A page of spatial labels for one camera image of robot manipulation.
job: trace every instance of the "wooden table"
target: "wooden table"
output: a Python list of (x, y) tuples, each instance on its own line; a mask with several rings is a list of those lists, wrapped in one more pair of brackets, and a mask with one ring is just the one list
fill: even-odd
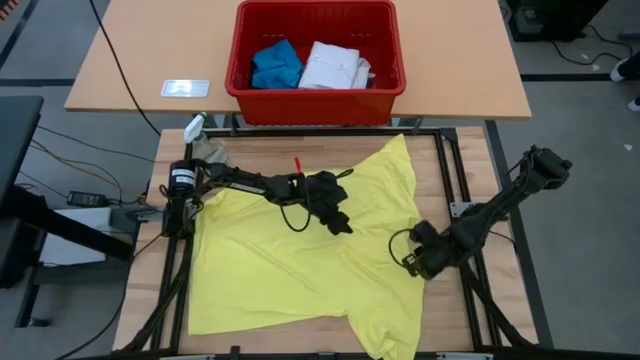
[[(458, 128), (459, 144), (466, 178), (474, 201), (486, 201), (498, 192), (487, 141), (482, 128)], [(242, 137), (219, 139), (229, 151), (234, 165), (265, 175), (291, 171), (292, 157), (300, 156), (308, 168), (350, 167), (378, 151), (391, 136), (340, 137)], [(415, 202), (421, 216), (438, 229), (449, 224), (447, 202), (435, 141), (432, 136), (408, 136), (407, 147), (416, 173)], [(184, 144), (181, 130), (165, 130), (160, 139), (156, 164), (151, 177), (148, 202), (163, 206), (158, 192), (166, 184), (169, 164), (182, 159)], [(453, 159), (447, 154), (453, 183), (457, 184)], [(460, 193), (456, 186), (456, 197)], [(502, 223), (494, 231), (511, 236)], [(160, 224), (141, 227), (137, 248), (160, 232)], [(126, 300), (119, 320), (114, 349), (127, 344), (140, 329), (156, 305), (167, 240), (161, 238), (141, 253), (131, 267)], [(497, 304), (530, 341), (536, 341), (531, 311), (518, 259), (509, 240), (490, 235), (484, 248), (487, 273)], [(483, 339), (488, 343), (484, 312), (480, 312)], [(163, 347), (168, 346), (172, 316), (165, 320)], [(243, 353), (363, 352), (346, 318), (321, 317), (267, 328), (207, 336), (189, 336), (186, 320), (182, 326), (180, 353), (228, 353), (240, 345)], [(458, 271), (447, 269), (425, 284), (422, 336), (419, 351), (467, 351), (472, 349), (465, 303)]]
[[(132, 91), (146, 111), (237, 113), (224, 82), (241, 0), (112, 0), (104, 16)], [(528, 119), (520, 75), (496, 0), (393, 0), (407, 88), (402, 117)], [(206, 98), (160, 96), (168, 79), (203, 79)], [(98, 31), (65, 104), (135, 111)]]

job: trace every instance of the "red marker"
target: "red marker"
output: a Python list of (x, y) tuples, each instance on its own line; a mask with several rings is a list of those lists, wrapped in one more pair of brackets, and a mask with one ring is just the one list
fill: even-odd
[(302, 174), (302, 166), (300, 166), (300, 159), (296, 156), (293, 158), (296, 161), (296, 169), (298, 169), (298, 174)]

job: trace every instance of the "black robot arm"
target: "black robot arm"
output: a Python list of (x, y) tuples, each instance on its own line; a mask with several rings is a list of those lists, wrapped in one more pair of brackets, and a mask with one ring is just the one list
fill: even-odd
[(520, 174), (509, 189), (485, 204), (470, 207), (443, 232), (438, 233), (426, 220), (416, 224), (409, 238), (419, 246), (402, 259), (402, 266), (412, 276), (432, 279), (448, 266), (467, 264), (482, 249), (496, 222), (505, 219), (529, 195), (562, 186), (572, 166), (553, 151), (535, 146), (524, 153), (519, 164)]
[(299, 204), (333, 235), (352, 233), (349, 217), (338, 208), (338, 204), (347, 199), (338, 179), (351, 172), (338, 176), (321, 171), (306, 177), (302, 173), (268, 177), (221, 163), (209, 164), (198, 159), (177, 161), (171, 164), (169, 187), (164, 190), (168, 204), (163, 230), (166, 235), (178, 236), (182, 231), (191, 231), (185, 221), (187, 202), (201, 204), (200, 198), (212, 189), (230, 188), (260, 195), (280, 207)]

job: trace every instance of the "plastic basket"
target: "plastic basket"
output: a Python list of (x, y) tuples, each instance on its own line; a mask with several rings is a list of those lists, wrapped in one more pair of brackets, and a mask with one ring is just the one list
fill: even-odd
[[(358, 49), (375, 73), (365, 90), (251, 89), (256, 52), (287, 39), (306, 63), (314, 41)], [(406, 86), (395, 6), (387, 0), (240, 4), (227, 92), (251, 125), (383, 125)]]

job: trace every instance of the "white sneaker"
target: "white sneaker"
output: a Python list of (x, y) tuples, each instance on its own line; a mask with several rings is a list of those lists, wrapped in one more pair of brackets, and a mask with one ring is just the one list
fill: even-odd
[(627, 107), (633, 112), (640, 112), (640, 105), (636, 104), (635, 100), (631, 101)]
[(622, 65), (622, 63), (624, 63), (627, 60), (629, 59), (618, 61), (618, 63), (616, 64), (616, 67), (614, 67), (613, 70), (611, 71), (611, 74), (609, 76), (611, 77), (611, 80), (613, 80), (613, 82), (620, 82), (624, 80), (624, 76), (620, 75), (620, 73), (618, 72), (618, 68), (620, 67), (620, 65)]

